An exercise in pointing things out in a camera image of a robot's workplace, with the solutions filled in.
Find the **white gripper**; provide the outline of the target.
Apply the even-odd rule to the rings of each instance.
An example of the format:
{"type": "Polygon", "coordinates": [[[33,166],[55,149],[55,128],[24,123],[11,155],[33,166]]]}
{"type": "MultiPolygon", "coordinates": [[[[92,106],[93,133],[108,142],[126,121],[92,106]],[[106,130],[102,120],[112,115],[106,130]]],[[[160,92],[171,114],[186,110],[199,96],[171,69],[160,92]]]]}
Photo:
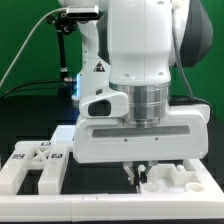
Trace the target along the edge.
{"type": "Polygon", "coordinates": [[[172,106],[156,127],[129,128],[120,118],[78,118],[73,156],[79,163],[124,162],[131,184],[146,183],[159,160],[201,159],[208,152],[207,105],[172,106]]]}

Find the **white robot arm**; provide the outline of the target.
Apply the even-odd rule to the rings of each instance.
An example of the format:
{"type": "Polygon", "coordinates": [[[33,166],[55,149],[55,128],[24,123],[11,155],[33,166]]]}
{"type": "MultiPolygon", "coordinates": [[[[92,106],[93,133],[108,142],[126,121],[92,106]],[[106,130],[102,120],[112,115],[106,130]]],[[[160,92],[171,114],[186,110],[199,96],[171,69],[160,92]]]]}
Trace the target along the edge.
{"type": "Polygon", "coordinates": [[[210,108],[168,102],[169,66],[179,50],[175,25],[187,9],[174,0],[61,0],[68,14],[101,10],[109,52],[108,85],[80,99],[74,132],[79,163],[132,164],[201,159],[208,151],[210,108]]]}

